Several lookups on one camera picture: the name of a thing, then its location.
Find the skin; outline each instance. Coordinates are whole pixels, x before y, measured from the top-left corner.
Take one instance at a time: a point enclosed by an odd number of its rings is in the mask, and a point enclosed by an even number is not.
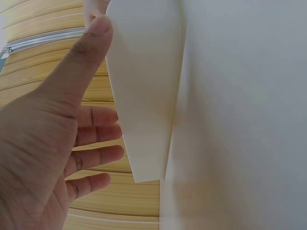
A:
[[[112,34],[96,18],[37,89],[0,110],[1,230],[60,230],[74,199],[110,183],[107,173],[65,178],[124,155],[121,146],[72,151],[122,135],[116,111],[80,106]]]

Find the wooden slat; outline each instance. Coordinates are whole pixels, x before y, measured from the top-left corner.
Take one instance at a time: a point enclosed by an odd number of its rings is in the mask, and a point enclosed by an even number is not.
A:
[[[18,51],[17,53],[10,54],[5,65],[10,65],[12,63],[22,61],[28,58],[39,56],[41,54],[46,54],[49,52],[54,52],[58,50],[68,50],[72,45],[78,41],[79,38],[63,39],[59,41],[54,41],[46,43],[43,45],[35,46],[26,50]]]
[[[11,54],[0,74],[0,107],[34,90],[55,68],[76,40],[44,44]],[[99,67],[83,100],[113,101],[105,62]]]
[[[69,209],[64,230],[159,230],[159,218]]]
[[[101,79],[102,77],[94,77],[86,90],[83,100],[84,101],[102,101],[112,102],[114,101],[109,81]],[[15,88],[0,91],[0,107],[5,106],[12,100],[17,99],[25,95],[28,92],[36,89],[41,81],[21,85]]]
[[[22,4],[28,0],[0,0],[0,12],[4,12],[18,4]]]
[[[8,41],[50,31],[84,26],[83,8],[57,11],[15,23],[3,29]]]
[[[69,179],[98,173],[83,170]],[[129,216],[159,216],[159,181],[135,184],[132,174],[111,172],[110,175],[110,186],[75,200],[71,208]]]
[[[27,0],[1,13],[4,27],[44,14],[82,7],[82,0]]]

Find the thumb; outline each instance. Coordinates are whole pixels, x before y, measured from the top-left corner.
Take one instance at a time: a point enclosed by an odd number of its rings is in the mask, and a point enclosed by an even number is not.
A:
[[[85,90],[106,56],[112,36],[109,18],[97,17],[35,92],[79,108]]]

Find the wooden wall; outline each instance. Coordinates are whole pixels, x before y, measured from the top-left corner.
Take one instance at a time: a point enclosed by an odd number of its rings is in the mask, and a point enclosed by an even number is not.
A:
[[[82,0],[2,1],[4,32],[9,41],[59,29],[84,26]],[[0,74],[0,107],[35,89],[55,68],[77,39],[66,39],[11,54]],[[83,105],[115,108],[105,62],[88,87]],[[76,150],[120,144],[96,143]],[[72,175],[78,178],[109,172],[106,189],[77,199],[69,210],[66,230],[159,229],[159,182],[135,184],[127,155],[114,163]]]

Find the white stripe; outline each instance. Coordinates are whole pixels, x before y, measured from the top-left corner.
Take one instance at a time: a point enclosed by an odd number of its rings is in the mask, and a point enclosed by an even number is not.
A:
[[[22,8],[22,7],[25,7],[25,6],[29,6],[29,5],[31,5],[31,4],[34,4],[34,3],[37,3],[37,2],[39,2],[39,1],[41,1],[41,0],[37,0],[37,1],[34,1],[34,2],[31,2],[31,3],[28,3],[28,1],[25,1],[25,2],[23,2],[23,3],[21,3],[20,5],[19,5],[19,9],[20,8]]]
[[[101,221],[107,221],[107,222],[117,222],[117,223],[131,223],[131,224],[159,224],[159,222],[136,222],[136,221],[123,221],[123,220],[112,220],[112,219],[101,219],[101,218],[94,218],[94,217],[84,217],[84,216],[78,216],[74,214],[68,214],[67,216],[71,217],[79,217],[84,219],[95,219],[95,220],[101,220]]]
[[[79,15],[79,14],[83,14],[83,13],[74,13],[74,14],[64,15],[64,16],[60,16],[60,17],[56,17],[56,18],[64,18],[64,17],[74,16],[74,15]],[[49,20],[53,20],[53,19],[56,19],[56,18],[49,18],[49,19],[42,20],[42,21],[39,21],[39,22],[35,22],[35,23],[31,23],[31,24],[27,24],[26,26],[28,26],[28,25],[33,25],[33,24],[36,24],[36,23],[45,22],[45,21],[49,21]]]

